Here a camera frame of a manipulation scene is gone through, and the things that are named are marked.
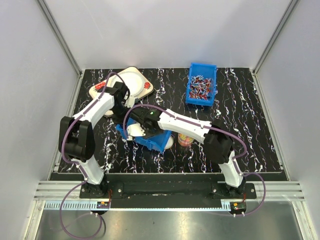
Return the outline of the blue bin of star candies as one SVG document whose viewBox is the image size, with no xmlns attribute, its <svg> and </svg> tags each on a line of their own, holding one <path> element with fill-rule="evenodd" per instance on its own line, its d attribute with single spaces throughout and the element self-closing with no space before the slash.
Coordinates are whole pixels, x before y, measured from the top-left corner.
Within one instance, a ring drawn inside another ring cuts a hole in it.
<svg viewBox="0 0 320 240">
<path fill-rule="evenodd" d="M 170 130 L 165 130 L 162 134 L 150 138 L 143 138 L 143 136 L 134 137 L 133 141 L 137 144 L 147 147 L 148 150 L 155 150 L 163 153 L 171 133 L 172 132 Z"/>
</svg>

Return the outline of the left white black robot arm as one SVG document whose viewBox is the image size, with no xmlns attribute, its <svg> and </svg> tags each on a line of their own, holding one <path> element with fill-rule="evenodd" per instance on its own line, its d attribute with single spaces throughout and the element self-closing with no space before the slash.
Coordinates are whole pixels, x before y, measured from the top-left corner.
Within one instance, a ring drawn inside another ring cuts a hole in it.
<svg viewBox="0 0 320 240">
<path fill-rule="evenodd" d="M 60 121 L 58 150 L 62 159 L 80 170 L 84 177 L 84 190 L 97 198 L 108 194 L 108 184 L 94 156 L 94 128 L 107 111 L 112 111 L 122 120 L 128 111 L 125 101 L 129 96 L 129 88 L 122 82 L 116 82 L 113 87 L 103 87 L 102 92 L 83 110 Z"/>
</svg>

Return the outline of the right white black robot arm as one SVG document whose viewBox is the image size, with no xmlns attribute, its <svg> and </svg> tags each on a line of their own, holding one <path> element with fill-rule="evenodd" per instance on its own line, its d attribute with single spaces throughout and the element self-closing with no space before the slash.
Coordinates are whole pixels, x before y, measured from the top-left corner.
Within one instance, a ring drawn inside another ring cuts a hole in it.
<svg viewBox="0 0 320 240">
<path fill-rule="evenodd" d="M 221 169 L 227 194 L 239 198 L 245 192 L 246 179 L 237 158 L 247 153 L 247 146 L 238 136 L 222 130 L 210 121 L 194 119 L 170 109 L 151 104 L 138 104 L 123 120 L 126 138 L 152 137 L 162 131 L 172 131 L 198 141 L 203 153 Z"/>
</svg>

